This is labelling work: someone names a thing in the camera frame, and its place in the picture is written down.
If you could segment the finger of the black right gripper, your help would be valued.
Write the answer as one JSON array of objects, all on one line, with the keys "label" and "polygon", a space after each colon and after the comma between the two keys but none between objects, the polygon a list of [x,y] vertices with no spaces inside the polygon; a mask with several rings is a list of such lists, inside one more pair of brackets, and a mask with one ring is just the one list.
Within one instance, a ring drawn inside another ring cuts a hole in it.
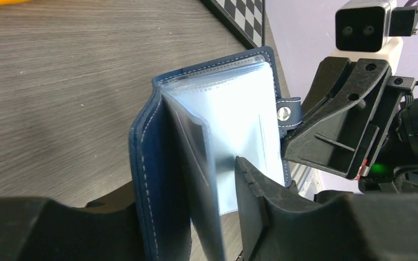
[{"label": "finger of the black right gripper", "polygon": [[302,122],[282,141],[283,158],[355,178],[378,134],[370,121],[390,76],[386,60],[323,59],[302,104]]}]

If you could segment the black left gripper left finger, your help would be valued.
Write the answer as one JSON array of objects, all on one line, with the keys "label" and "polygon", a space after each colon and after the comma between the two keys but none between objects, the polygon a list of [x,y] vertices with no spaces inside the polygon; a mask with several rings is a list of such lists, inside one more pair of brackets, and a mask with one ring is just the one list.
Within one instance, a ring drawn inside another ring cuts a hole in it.
[{"label": "black left gripper left finger", "polygon": [[75,208],[47,197],[0,197],[0,260],[145,260],[134,188]]}]

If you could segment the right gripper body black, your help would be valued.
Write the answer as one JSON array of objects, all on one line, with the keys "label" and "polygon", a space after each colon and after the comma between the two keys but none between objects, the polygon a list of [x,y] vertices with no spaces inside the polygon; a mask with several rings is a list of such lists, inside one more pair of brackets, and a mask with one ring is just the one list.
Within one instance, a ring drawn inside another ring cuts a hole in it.
[{"label": "right gripper body black", "polygon": [[363,193],[418,194],[418,98],[414,78],[390,76],[370,121],[379,128],[354,179]]}]

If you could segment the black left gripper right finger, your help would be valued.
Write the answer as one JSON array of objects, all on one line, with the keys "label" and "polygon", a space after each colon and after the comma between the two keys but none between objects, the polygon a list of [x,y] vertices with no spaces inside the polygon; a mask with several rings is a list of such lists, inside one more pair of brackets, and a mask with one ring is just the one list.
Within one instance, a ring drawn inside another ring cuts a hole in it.
[{"label": "black left gripper right finger", "polygon": [[245,260],[418,260],[418,195],[352,194],[325,204],[235,163]]}]

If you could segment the blue leather card holder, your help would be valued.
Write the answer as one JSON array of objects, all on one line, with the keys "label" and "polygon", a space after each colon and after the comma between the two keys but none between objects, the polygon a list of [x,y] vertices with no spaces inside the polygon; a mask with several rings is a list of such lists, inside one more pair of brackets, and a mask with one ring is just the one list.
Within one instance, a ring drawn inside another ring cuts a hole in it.
[{"label": "blue leather card holder", "polygon": [[147,260],[188,260],[195,229],[208,260],[224,260],[220,217],[238,210],[235,159],[291,188],[280,141],[302,121],[282,98],[269,46],[156,76],[129,132]]}]

